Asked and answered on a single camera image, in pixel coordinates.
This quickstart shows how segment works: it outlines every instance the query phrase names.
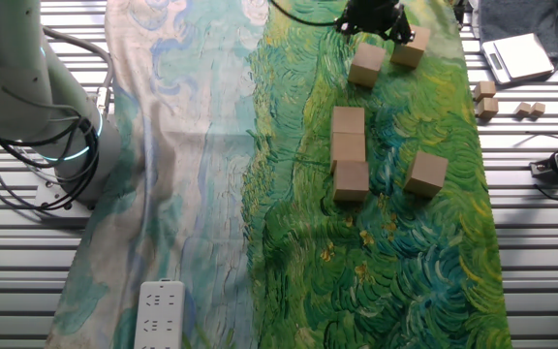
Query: power outlet socket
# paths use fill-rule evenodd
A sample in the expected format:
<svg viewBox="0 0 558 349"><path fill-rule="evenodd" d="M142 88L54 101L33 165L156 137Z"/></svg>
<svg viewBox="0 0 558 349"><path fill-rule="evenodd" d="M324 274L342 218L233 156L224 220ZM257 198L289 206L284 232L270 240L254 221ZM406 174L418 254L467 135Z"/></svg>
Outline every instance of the power outlet socket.
<svg viewBox="0 0 558 349"><path fill-rule="evenodd" d="M135 349L180 349L186 288L180 281L146 281L139 291Z"/></svg>

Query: gray cloth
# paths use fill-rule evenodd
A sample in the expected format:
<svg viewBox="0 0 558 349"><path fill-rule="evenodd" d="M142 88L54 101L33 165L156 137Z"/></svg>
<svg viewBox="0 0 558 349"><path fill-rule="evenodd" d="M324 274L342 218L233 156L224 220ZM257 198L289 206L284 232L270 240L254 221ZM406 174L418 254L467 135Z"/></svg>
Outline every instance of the gray cloth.
<svg viewBox="0 0 558 349"><path fill-rule="evenodd" d="M480 41L536 33L558 68L558 0L480 0Z"/></svg>

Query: white device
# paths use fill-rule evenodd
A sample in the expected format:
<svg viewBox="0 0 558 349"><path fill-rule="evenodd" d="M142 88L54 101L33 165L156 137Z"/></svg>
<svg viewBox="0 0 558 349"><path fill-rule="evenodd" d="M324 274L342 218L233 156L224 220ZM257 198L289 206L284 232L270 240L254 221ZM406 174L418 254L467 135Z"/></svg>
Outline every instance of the white device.
<svg viewBox="0 0 558 349"><path fill-rule="evenodd" d="M180 349L186 288L180 281L146 281L139 291L135 349Z"/></svg>
<svg viewBox="0 0 558 349"><path fill-rule="evenodd" d="M481 51L500 83L539 77L554 72L554 66L535 34L483 43Z"/></svg>

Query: wooden cube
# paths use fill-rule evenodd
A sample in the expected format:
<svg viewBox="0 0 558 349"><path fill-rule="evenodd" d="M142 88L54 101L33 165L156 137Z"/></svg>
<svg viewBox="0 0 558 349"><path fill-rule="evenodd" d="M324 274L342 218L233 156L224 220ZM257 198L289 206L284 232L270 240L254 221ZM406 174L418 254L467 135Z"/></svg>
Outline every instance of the wooden cube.
<svg viewBox="0 0 558 349"><path fill-rule="evenodd" d="M484 98L492 98L496 94L496 85L494 81L480 81L475 86L473 97L477 102L481 102Z"/></svg>
<svg viewBox="0 0 558 349"><path fill-rule="evenodd" d="M489 120L499 112L499 100L484 98L477 105L477 117Z"/></svg>
<svg viewBox="0 0 558 349"><path fill-rule="evenodd" d="M518 107L516 107L515 111L513 111L514 114L520 116L520 117L524 117L526 115L528 115L529 113L531 113L531 105L528 103L520 103L518 105Z"/></svg>
<svg viewBox="0 0 558 349"><path fill-rule="evenodd" d="M365 134L365 109L352 107L333 108L331 135L334 133Z"/></svg>
<svg viewBox="0 0 558 349"><path fill-rule="evenodd" d="M374 87L386 53L384 48L366 43L358 44L355 58L350 65L348 81L369 88Z"/></svg>
<svg viewBox="0 0 558 349"><path fill-rule="evenodd" d="M334 133L330 140L330 172L338 161L365 162L365 135Z"/></svg>
<svg viewBox="0 0 558 349"><path fill-rule="evenodd" d="M531 115L534 117L542 116L546 112L546 105L543 103L536 103L531 107Z"/></svg>
<svg viewBox="0 0 558 349"><path fill-rule="evenodd" d="M408 169L404 190L425 198L433 198L443 188L449 160L418 151Z"/></svg>
<svg viewBox="0 0 558 349"><path fill-rule="evenodd" d="M430 30L412 24L411 30L415 32L415 39L406 45L395 45L391 62L416 68L423 57L427 42L430 40Z"/></svg>
<svg viewBox="0 0 558 349"><path fill-rule="evenodd" d="M369 165L360 161L338 161L333 180L333 200L364 202L369 192Z"/></svg>

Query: metal table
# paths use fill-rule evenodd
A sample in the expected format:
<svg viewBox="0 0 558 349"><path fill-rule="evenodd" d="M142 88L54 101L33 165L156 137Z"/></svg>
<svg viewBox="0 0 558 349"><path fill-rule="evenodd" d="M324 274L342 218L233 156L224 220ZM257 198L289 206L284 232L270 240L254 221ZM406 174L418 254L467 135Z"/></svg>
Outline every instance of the metal table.
<svg viewBox="0 0 558 349"><path fill-rule="evenodd" d="M43 1L43 24L107 48L106 1ZM469 80L492 79L470 26L461 32ZM51 41L73 75L94 92L106 73L101 59L81 48ZM497 93L500 113L479 126L485 173L501 248L504 288L514 348L558 348L558 202L532 187L528 163L558 149L558 72L547 82ZM546 103L537 120L517 121L519 102ZM0 150L8 184L35 196L37 177ZM0 348L42 348L82 233L79 227L48 227L30 213L0 202Z"/></svg>

